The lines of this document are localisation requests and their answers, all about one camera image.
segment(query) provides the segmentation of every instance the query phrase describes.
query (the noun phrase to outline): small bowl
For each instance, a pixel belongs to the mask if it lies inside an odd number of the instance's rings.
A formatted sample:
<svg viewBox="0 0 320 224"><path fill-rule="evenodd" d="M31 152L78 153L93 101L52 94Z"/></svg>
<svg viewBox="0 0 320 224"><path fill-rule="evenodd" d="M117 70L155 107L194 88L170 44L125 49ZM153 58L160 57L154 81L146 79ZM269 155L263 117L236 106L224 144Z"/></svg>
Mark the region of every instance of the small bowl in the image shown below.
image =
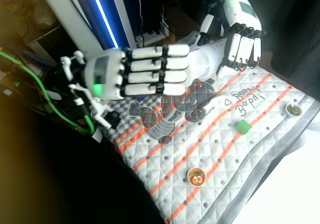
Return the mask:
<svg viewBox="0 0 320 224"><path fill-rule="evenodd" d="M192 182L192 178L194 177L194 176L200 176L201 178L202 178L202 182L198 182L198 183L193 183ZM196 186L196 187L199 187L199 186L203 186L203 184L206 182L206 175L205 175L205 172L202 170L202 169L200 169L200 168L198 168L198 167L194 167L194 168L191 168L189 171L188 171L188 181L189 181L189 183L191 184L191 185L193 185L193 186Z"/></svg>
<svg viewBox="0 0 320 224"><path fill-rule="evenodd" d="M302 108L301 108L301 106L300 105L297 105L297 104L293 104L297 109L298 109L298 113L297 114L295 114L295 113L293 113L292 112L292 110L291 110L291 103L289 103L289 104L287 104L286 105L286 115L287 116L289 116L289 117L291 117L291 118L294 118L294 117L299 117L299 116L301 116L302 115Z"/></svg>

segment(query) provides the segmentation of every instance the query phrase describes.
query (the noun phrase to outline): quilted fabric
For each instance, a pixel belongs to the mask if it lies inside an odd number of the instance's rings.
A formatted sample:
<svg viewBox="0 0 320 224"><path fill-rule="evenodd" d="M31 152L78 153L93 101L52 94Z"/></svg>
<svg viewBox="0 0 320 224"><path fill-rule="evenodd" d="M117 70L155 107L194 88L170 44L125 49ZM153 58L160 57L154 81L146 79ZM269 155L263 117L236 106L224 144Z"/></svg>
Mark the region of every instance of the quilted fabric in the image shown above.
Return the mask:
<svg viewBox="0 0 320 224"><path fill-rule="evenodd" d="M300 120L286 117L286 104L307 111L315 101L260 67L213 79L194 81L182 97L108 102L122 119L104 133L167 222L217 223L263 156ZM246 135L235 128L241 120L252 125ZM188 182L192 167L206 173L202 187Z"/></svg>

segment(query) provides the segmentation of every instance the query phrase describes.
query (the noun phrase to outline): green cube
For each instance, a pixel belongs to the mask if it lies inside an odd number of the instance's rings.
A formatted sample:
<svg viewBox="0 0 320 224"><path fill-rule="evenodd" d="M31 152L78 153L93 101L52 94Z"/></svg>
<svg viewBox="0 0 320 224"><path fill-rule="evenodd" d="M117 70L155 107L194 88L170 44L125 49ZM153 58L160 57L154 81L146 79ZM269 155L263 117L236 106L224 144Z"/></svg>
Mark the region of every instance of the green cube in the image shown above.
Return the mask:
<svg viewBox="0 0 320 224"><path fill-rule="evenodd" d="M237 131L241 132L244 135L248 133L252 126L245 120L242 120L238 123L238 125L236 125L235 128L237 129Z"/></svg>

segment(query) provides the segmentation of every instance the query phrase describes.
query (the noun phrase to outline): white bowl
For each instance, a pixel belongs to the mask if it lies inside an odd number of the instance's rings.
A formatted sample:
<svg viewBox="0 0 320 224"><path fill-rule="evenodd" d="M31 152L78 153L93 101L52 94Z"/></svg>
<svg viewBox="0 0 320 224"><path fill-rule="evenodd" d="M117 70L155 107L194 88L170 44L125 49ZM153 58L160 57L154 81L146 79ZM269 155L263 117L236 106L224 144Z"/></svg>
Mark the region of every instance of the white bowl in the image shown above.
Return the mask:
<svg viewBox="0 0 320 224"><path fill-rule="evenodd" d="M202 173L204 174L204 177L205 177L205 178L204 178L204 182L203 182L201 185L195 185L195 184L193 184L193 183L190 181L190 179L189 179L189 174L190 174L190 172L191 172L192 170L194 170L194 169L198 169L200 172L202 172ZM199 186L203 186L204 183L205 183L206 180L207 180L205 174L206 174L206 173L205 173L201 168L193 167L193 168L191 168L191 169L188 171L187 178L188 178L188 181L189 181L189 183L190 183L191 185L193 185L193 186L195 186L195 187L199 187Z"/></svg>
<svg viewBox="0 0 320 224"><path fill-rule="evenodd" d="M301 116L302 115L302 112L303 112L303 110L302 110L302 108L301 108L301 106L300 105L298 105L298 104L293 104L297 109L298 109L298 113L299 113L299 115L293 115L293 114L291 114L289 111L288 111L288 108L291 108L291 103L289 103L289 104L287 104L285 107L285 111L286 111L286 115L287 116L289 116L289 117L291 117L291 118L294 118L294 117L299 117L299 116Z"/></svg>

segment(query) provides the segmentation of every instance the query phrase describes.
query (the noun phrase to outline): blue light strip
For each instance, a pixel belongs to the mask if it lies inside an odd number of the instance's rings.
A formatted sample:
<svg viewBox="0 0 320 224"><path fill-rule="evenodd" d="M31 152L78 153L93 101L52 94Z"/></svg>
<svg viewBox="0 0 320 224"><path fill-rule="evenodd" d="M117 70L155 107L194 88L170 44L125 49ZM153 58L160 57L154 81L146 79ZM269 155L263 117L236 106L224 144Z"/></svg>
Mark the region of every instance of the blue light strip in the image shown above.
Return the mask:
<svg viewBox="0 0 320 224"><path fill-rule="evenodd" d="M112 42L113 42L114 46L115 46L116 48L119 48L119 46L118 46L118 44L117 44L117 41L116 41L116 39L115 39L115 36L113 35L112 29L111 29L111 27L110 27L110 25L109 25L109 22L108 22L108 19L107 19L107 17L106 17L106 14L105 14L105 12L104 12L104 10L103 10L103 8L102 8L102 5L101 5L101 3L100 3L100 0L95 0L95 2L96 2L96 5L97 5L98 8L99 8L99 11L100 11L101 16L102 16L102 18L103 18L103 20L104 20L105 26L106 26L106 28L108 29L108 32L109 32L109 34L110 34L110 36L111 36L111 39L112 39Z"/></svg>

